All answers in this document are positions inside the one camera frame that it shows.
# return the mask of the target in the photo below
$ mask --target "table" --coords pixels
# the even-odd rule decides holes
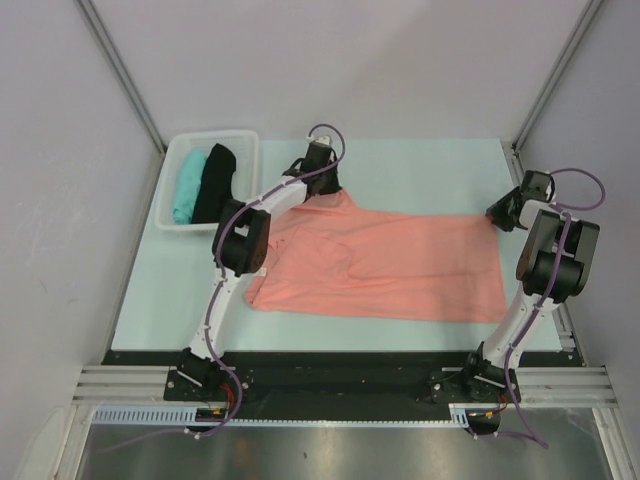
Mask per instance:
[[[483,213],[513,188],[497,139],[347,140],[340,182],[368,209],[410,214]],[[261,143],[262,188],[304,155],[303,141]],[[153,223],[151,205],[118,318],[113,350],[182,350],[200,322],[214,281],[213,233],[174,233]],[[499,233],[507,301],[526,232]],[[227,350],[446,351],[473,350],[496,324],[425,322],[261,312],[234,306]],[[530,347],[561,349],[551,317]]]

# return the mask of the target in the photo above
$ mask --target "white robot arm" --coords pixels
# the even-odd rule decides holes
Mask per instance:
[[[550,174],[527,171],[519,187],[487,209],[501,230],[529,231],[516,268],[520,285],[505,318],[470,354],[459,378],[440,385],[449,393],[439,393],[442,401],[481,401],[511,394],[508,383],[516,383],[514,369],[536,329],[584,288],[600,227],[559,213],[553,190]],[[443,372],[432,377],[447,378]]]
[[[212,248],[216,280],[211,300],[178,362],[178,373],[198,387],[208,380],[210,361],[225,353],[229,305],[241,301],[265,260],[271,221],[314,195],[341,188],[336,169],[340,159],[331,137],[308,140],[306,156],[294,162],[274,187],[247,202],[230,200],[225,204]]]

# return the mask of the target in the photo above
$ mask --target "plastic basket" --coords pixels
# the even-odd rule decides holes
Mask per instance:
[[[250,130],[220,130],[177,135],[169,143],[158,183],[155,224],[160,230],[206,232],[214,231],[218,227],[217,223],[176,225],[173,221],[176,180],[185,158],[195,149],[209,155],[216,143],[227,147],[236,157],[236,171],[231,181],[233,198],[245,201],[258,193],[259,138],[257,133]]]

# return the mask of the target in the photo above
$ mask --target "white wall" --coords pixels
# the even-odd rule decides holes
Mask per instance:
[[[608,187],[591,278],[571,305],[592,364],[605,364],[640,440],[640,2],[609,2],[525,146],[529,168],[576,166]],[[588,180],[558,176],[562,200],[589,203]]]
[[[0,478],[106,341],[159,160],[71,0],[0,7]]]
[[[587,0],[96,0],[165,141],[517,134]]]

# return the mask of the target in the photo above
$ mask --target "pink shirt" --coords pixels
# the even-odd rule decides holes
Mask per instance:
[[[254,308],[338,316],[499,322],[506,313],[495,228],[484,215],[359,208],[342,190],[271,225]]]

